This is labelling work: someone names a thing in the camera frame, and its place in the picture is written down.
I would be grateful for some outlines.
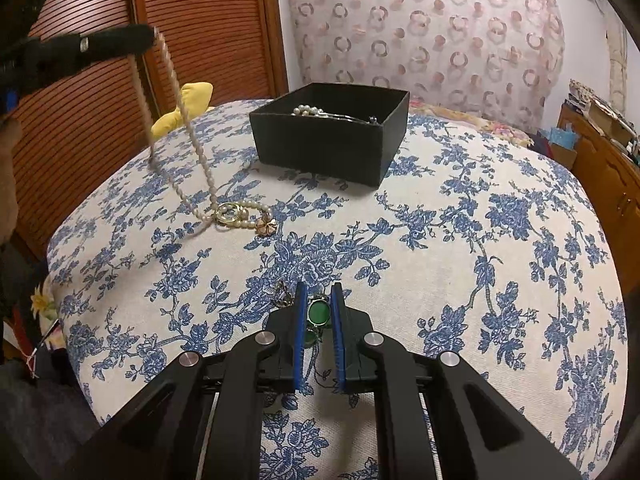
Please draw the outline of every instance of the open jewelry box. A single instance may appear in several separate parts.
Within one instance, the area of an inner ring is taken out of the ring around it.
[[[311,83],[249,119],[262,163],[378,187],[404,138],[408,111],[404,90]]]

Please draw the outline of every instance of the pearl necklace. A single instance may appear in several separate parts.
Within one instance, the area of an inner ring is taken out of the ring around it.
[[[207,163],[207,157],[204,155],[202,146],[200,145],[200,142],[196,137],[193,125],[191,124],[187,110],[184,107],[184,102],[182,102],[182,96],[180,95],[180,84],[178,83],[178,78],[174,69],[174,63],[171,61],[171,56],[169,55],[166,41],[164,40],[164,36],[162,35],[162,33],[159,32],[157,28],[154,28],[154,35],[156,37],[156,40],[158,40],[158,44],[160,46],[162,59],[164,60],[167,68],[169,81],[171,82],[171,86],[174,91],[175,102],[177,103],[178,109],[180,110],[180,115],[182,116],[182,120],[184,121],[184,127],[189,134],[191,145],[195,149],[196,155],[198,155],[198,162],[200,163],[204,171],[204,176],[207,179],[207,185],[209,186],[209,199],[211,202],[209,208],[207,209],[210,212],[208,214],[203,214],[202,212],[200,212],[199,209],[190,202],[185,193],[180,189],[174,178],[165,170],[163,170],[158,164],[158,160],[156,159],[156,154],[154,151],[155,139],[151,134],[151,126],[153,125],[151,110],[149,109],[149,105],[146,102],[145,93],[142,89],[142,83],[140,82],[140,76],[138,75],[138,66],[136,64],[136,59],[134,56],[129,56],[133,86],[136,89],[138,103],[140,104],[140,109],[142,111],[143,123],[145,124],[146,140],[149,143],[149,167],[158,175],[162,176],[171,185],[171,187],[180,197],[182,203],[197,219],[206,223],[216,222],[227,227],[255,229],[256,233],[261,236],[269,236],[274,234],[274,232],[277,231],[278,225],[273,219],[273,212],[271,211],[271,208],[269,206],[260,202],[254,202],[253,200],[241,200],[238,202],[225,202],[222,204],[218,204],[218,197],[216,195],[218,190],[215,186],[215,181],[213,180],[211,170]],[[250,220],[249,209],[258,210],[260,212],[260,218],[255,221]]]

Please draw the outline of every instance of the green pendant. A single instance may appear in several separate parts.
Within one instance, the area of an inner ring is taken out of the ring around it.
[[[331,317],[329,304],[325,300],[315,300],[309,305],[307,314],[309,323],[317,327],[325,326]]]
[[[307,328],[305,330],[305,348],[311,348],[316,344],[317,340],[318,334],[316,333],[316,331],[313,328]]]

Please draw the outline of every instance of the blue floral pattern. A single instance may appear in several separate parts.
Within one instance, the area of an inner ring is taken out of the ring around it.
[[[219,106],[194,126],[219,200],[269,203],[273,237],[200,224],[141,153],[50,240],[72,367],[98,420],[183,350],[226,351],[260,330],[280,279],[315,292],[340,280],[377,330],[429,356],[460,352],[595,478],[622,414],[626,327],[577,180],[470,126],[415,114],[378,190],[270,168],[247,117],[261,103]],[[184,130],[159,141],[158,155],[206,207]],[[266,396],[264,480],[378,477],[372,397],[336,393],[329,339],[305,353],[300,391]]]

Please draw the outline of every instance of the metal bolt head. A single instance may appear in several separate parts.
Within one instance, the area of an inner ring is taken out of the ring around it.
[[[200,360],[200,356],[196,352],[185,352],[180,355],[178,362],[185,367],[193,366]]]
[[[270,345],[274,341],[276,341],[275,334],[268,332],[268,330],[263,330],[255,335],[255,342],[257,342],[258,345]]]
[[[445,366],[457,366],[460,362],[460,356],[455,352],[443,352],[440,354],[440,360]]]
[[[366,344],[368,344],[369,346],[382,345],[382,342],[384,340],[385,340],[385,338],[382,337],[382,334],[379,334],[378,332],[369,332],[368,334],[365,334],[365,336],[364,336],[364,342]]]

